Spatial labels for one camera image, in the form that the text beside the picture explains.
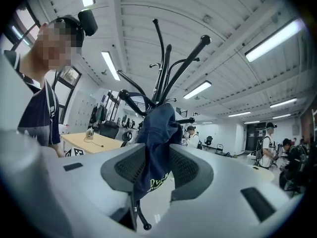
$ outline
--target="white ceiling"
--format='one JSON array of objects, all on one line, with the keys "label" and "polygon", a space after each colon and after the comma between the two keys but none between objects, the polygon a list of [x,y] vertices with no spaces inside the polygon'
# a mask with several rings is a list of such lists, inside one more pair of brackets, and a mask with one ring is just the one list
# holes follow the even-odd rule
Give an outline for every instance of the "white ceiling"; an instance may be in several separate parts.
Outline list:
[{"label": "white ceiling", "polygon": [[[82,0],[49,1],[44,8],[55,9],[56,16],[77,16],[84,8]],[[172,45],[170,64],[186,58],[202,35],[212,39],[199,54],[201,61],[193,62],[170,92],[180,108],[211,119],[245,111],[251,114],[238,119],[270,119],[298,114],[316,92],[316,63],[306,31],[252,63],[245,58],[246,51],[298,16],[285,0],[96,0],[89,8],[99,29],[85,39],[81,64],[106,89],[131,90],[123,79],[115,81],[101,51],[109,51],[116,68],[152,96],[158,67],[149,68],[149,64],[160,62],[152,23],[157,18],[165,47]],[[105,69],[106,76],[101,74]],[[186,90],[206,79],[212,87],[199,94],[199,100],[183,99]],[[269,108],[291,97],[298,101]]]}]

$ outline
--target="white shirt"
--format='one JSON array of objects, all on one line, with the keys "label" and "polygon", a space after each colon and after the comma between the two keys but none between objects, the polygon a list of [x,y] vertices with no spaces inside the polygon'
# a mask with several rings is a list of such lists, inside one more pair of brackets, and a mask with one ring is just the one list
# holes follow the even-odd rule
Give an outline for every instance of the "white shirt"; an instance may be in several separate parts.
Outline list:
[{"label": "white shirt", "polygon": [[270,136],[269,134],[267,134],[265,136],[266,136],[266,138],[263,140],[263,157],[260,159],[260,165],[262,167],[267,168],[270,166],[271,158],[269,156],[265,155],[264,149],[269,150],[269,152],[271,154],[273,154],[275,151],[275,142],[274,142],[272,135]]},{"label": "white shirt", "polygon": [[190,138],[187,140],[187,146],[189,147],[197,148],[198,143],[199,143],[199,136],[196,133],[191,135]]}]

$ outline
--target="person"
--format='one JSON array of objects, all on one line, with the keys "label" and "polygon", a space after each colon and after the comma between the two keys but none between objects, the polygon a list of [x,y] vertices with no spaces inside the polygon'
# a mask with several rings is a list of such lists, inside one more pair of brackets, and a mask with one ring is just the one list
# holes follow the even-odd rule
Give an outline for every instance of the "person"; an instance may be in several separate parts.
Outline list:
[{"label": "person", "polygon": [[294,137],[293,141],[291,141],[291,144],[292,144],[292,145],[295,145],[295,144],[296,144],[296,137]]},{"label": "person", "polygon": [[266,135],[262,142],[263,156],[260,159],[260,167],[268,169],[271,164],[271,160],[277,158],[275,154],[275,141],[273,139],[274,125],[271,122],[266,124]]},{"label": "person", "polygon": [[305,152],[304,146],[294,146],[292,141],[285,138],[283,140],[283,148],[287,154],[286,165],[281,166],[282,172],[279,176],[279,186],[284,189],[288,180],[292,180],[300,169],[301,155]]},{"label": "person", "polygon": [[41,90],[36,92],[28,106],[26,107],[18,131],[27,134],[39,142],[41,146],[53,148],[59,157],[64,157],[58,144],[60,143],[58,131],[59,104],[55,94],[56,109],[52,116],[48,108],[47,92],[48,87],[45,75],[56,69],[59,71],[66,65],[71,64],[72,54],[78,52],[78,47],[82,46],[83,33],[76,24],[76,19],[72,16],[65,16],[69,19],[58,18],[51,23],[44,23],[39,30],[37,39],[31,50],[22,58],[15,51],[4,51],[8,58],[14,55],[17,66],[15,69],[36,80],[41,85]]},{"label": "person", "polygon": [[199,143],[199,136],[196,133],[195,128],[190,125],[187,127],[187,132],[189,133],[190,137],[187,140],[186,145],[189,147],[197,148],[198,143]]},{"label": "person", "polygon": [[139,123],[138,129],[141,129],[143,126],[143,121]]}]

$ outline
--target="floor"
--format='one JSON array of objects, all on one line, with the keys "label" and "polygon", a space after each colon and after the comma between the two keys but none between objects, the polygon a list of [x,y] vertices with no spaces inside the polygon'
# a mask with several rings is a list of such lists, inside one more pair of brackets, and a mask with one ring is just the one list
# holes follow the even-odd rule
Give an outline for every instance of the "floor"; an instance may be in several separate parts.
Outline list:
[{"label": "floor", "polygon": [[[215,152],[215,149],[208,150],[209,152]],[[239,155],[237,161],[245,164],[252,165],[254,161],[247,158],[247,154]],[[278,179],[280,165],[284,163],[283,159],[277,160],[277,167],[272,166],[269,170],[274,174],[273,184],[278,186]],[[141,199],[141,209],[146,220],[153,226],[155,226],[163,215],[169,209],[170,193],[175,189],[173,174],[170,173],[166,181],[156,190],[148,193],[144,198]],[[141,234],[147,234],[148,231],[143,229],[143,224],[140,218],[137,219],[137,232]]]}]

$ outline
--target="cable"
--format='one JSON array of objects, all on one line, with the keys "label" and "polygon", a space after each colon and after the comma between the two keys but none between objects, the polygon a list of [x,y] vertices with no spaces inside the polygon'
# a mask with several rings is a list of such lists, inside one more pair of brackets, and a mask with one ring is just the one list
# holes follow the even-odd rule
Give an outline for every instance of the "cable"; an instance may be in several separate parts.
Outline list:
[{"label": "cable", "polygon": [[96,144],[96,143],[95,143],[95,142],[93,142],[93,141],[86,141],[85,139],[86,139],[86,137],[84,138],[84,141],[85,141],[86,143],[94,143],[95,145],[98,145],[98,146],[103,147],[103,145]]}]

